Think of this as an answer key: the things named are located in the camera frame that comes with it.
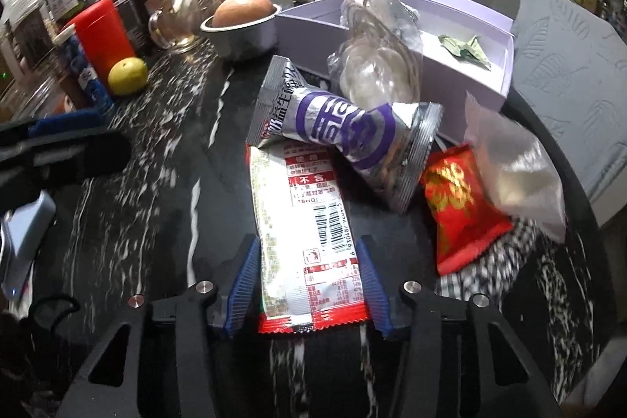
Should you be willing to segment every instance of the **bowl rim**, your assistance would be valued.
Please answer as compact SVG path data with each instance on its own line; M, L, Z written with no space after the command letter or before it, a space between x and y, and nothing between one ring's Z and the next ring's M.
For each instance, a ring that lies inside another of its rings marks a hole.
M239 25L230 25L229 27L211 27L209 23L213 20L213 17L215 16L215 15L212 15L200 25L200 29L203 32L209 32L209 33L227 32L227 31L232 31L233 29L243 29L245 27L252 27L254 25L262 24L263 22L267 22L268 20L271 20L272 18L274 18L281 12L281 7L278 4L273 4L272 6L275 7L275 12L272 13L272 15L265 16L263 18L260 18L259 20L255 20L254 22L247 22L246 24L239 24Z

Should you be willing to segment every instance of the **black and white checkered fabric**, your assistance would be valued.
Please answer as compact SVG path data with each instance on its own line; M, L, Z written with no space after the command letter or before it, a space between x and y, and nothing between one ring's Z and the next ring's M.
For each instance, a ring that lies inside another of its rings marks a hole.
M500 309L502 298L541 235L531 220L512 219L512 222L512 230L500 236L481 257L457 273L441 277L436 283L436 294L468 301L470 296L483 293Z

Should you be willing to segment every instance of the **silver bolt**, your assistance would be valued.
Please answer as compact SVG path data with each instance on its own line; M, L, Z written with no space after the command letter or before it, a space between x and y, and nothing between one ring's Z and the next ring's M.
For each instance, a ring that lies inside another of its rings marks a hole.
M129 307L131 308L139 308L145 303L145 301L146 299L143 297L143 295L135 295L135 296L131 296L127 300L127 303L129 304Z
M208 280L203 280L202 282L198 282L196 284L196 290L202 295L211 293L213 290L213 283L209 282Z
M472 302L479 308L485 308L490 304L490 298L486 295L474 295L472 297Z
M422 290L422 285L420 285L418 282L414 282L413 280L410 280L409 282L405 282L402 285L402 288L405 289L408 293L410 293L410 295L415 295L416 293L419 293Z

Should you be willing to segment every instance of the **round table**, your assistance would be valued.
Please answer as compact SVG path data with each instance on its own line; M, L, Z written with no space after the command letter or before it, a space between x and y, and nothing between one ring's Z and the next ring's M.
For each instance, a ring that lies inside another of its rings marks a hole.
M256 232L245 138L269 60L233 71L208 44L161 57L148 90L112 122L133 140L126 171L54 194L58 214L36 262L34 298L62 291L82 305L60 325L63 342L56 343L55 356L46 351L57 389L69 383L129 296L182 293L190 267L197 280L205 279L233 257L245 234ZM566 246L537 246L503 303L503 314L561 400L613 332L609 269L589 202L556 143L515 91L503 114L540 137L564 185ZM425 220L424 200L399 216L354 178L341 171L355 239L369 234L383 249L409 257L416 280L433 288L435 231ZM400 343L385 342L371 324L308 335L261 336L254 329L249 324L236 340L214 348L225 416L385 415Z

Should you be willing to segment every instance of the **metal bowl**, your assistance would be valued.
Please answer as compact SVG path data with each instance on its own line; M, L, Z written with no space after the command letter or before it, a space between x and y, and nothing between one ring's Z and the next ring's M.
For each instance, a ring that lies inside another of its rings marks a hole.
M274 4L275 12L270 16L231 27L212 27L213 16L207 18L200 28L213 43L217 54L225 60L241 61L253 59L269 51L277 44L277 25L274 18L281 7Z

